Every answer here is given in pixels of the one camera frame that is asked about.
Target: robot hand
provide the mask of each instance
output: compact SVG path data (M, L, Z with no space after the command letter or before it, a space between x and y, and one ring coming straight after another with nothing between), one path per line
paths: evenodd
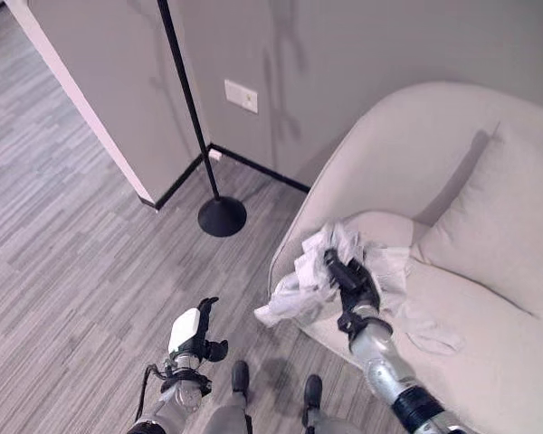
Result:
M217 297L203 299L198 307L187 310L173 323L165 371L160 373L155 364L145 370L136 423L129 434L180 433L186 415L197 410L202 398L211 392L211 381L197 369L203 360L220 362L227 356L227 341L217 343L205 339L211 307L217 300ZM143 415L145 389L151 373L163 380L161 396L154 408Z
M356 339L371 322L378 322L391 335L392 327L378 316L380 296L370 272L355 259L345 265L335 249L326 250L324 263L340 288L342 316L338 329L348 334L348 341Z

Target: lamp pole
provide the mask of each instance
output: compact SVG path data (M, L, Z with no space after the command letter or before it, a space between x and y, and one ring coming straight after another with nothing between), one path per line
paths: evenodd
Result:
M209 177L209 183L213 191L214 197L203 204L197 215L199 226L203 231L213 235L215 237L229 237L240 231L245 225L247 219L247 212L243 204L234 199L233 197L221 196L217 189L217 183L214 178L214 171L209 161L209 155L207 148L205 147L205 140L201 131L201 125L199 124L199 117L197 116L197 110L195 109L195 103L193 101L193 95L191 93L191 87L189 86L189 80L185 71L185 65L183 63L183 56L181 55L181 49L179 48L179 42L177 40L175 26L171 19L171 12L169 11L169 4L167 0L157 0L163 25L165 26L165 33L169 41L169 47L171 48L171 54L173 55L173 61L175 62L177 75L181 82L181 88L185 95L185 101L191 121L193 123L193 129L197 137L197 143L201 149L201 155L203 162L205 163L205 169L207 170L207 176Z

